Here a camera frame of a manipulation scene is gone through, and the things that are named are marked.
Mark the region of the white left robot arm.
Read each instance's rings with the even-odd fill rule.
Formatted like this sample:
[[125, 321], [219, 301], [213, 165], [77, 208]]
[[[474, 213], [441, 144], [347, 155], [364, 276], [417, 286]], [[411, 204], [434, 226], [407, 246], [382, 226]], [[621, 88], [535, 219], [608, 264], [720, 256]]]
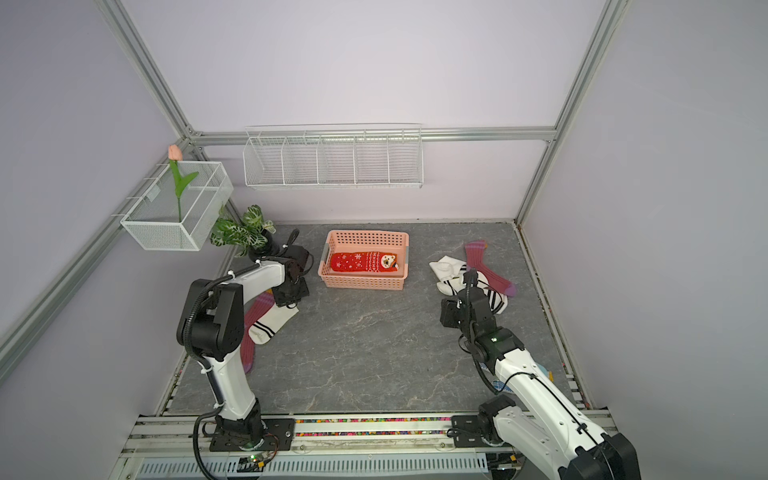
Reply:
[[267, 437], [258, 399], [246, 379], [245, 363], [298, 313], [309, 295], [305, 276], [312, 255], [286, 244], [275, 256], [215, 279], [198, 279], [188, 290], [177, 342], [201, 366], [215, 399], [219, 434], [245, 440], [258, 449]]

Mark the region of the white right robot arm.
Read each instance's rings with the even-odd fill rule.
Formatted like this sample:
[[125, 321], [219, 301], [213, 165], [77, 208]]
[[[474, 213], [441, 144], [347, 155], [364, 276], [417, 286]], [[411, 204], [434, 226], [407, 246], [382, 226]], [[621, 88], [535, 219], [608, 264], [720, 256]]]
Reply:
[[492, 399], [474, 416], [452, 418], [447, 435], [459, 448], [510, 445], [549, 479], [638, 479], [636, 449], [582, 413], [542, 372], [523, 342], [497, 324], [478, 273], [441, 302], [440, 322], [460, 330]]

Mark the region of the red christmas sock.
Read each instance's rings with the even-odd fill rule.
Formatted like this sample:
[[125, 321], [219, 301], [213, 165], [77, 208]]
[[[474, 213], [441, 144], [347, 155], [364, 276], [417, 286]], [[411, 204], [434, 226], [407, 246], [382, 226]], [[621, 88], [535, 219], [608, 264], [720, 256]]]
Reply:
[[340, 252], [331, 256], [330, 268], [338, 273], [392, 273], [399, 269], [399, 265], [395, 253]]

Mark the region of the white sock black stripes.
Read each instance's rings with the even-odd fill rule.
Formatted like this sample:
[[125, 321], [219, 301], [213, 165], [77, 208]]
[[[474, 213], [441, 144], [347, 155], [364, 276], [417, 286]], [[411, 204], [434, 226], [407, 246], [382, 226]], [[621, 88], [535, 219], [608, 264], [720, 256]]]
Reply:
[[[440, 281], [436, 286], [443, 295], [455, 296], [466, 287], [464, 274], [461, 273], [457, 277]], [[483, 273], [478, 273], [477, 286], [483, 291], [493, 314], [501, 314], [507, 308], [509, 303], [508, 297], [491, 289]]]

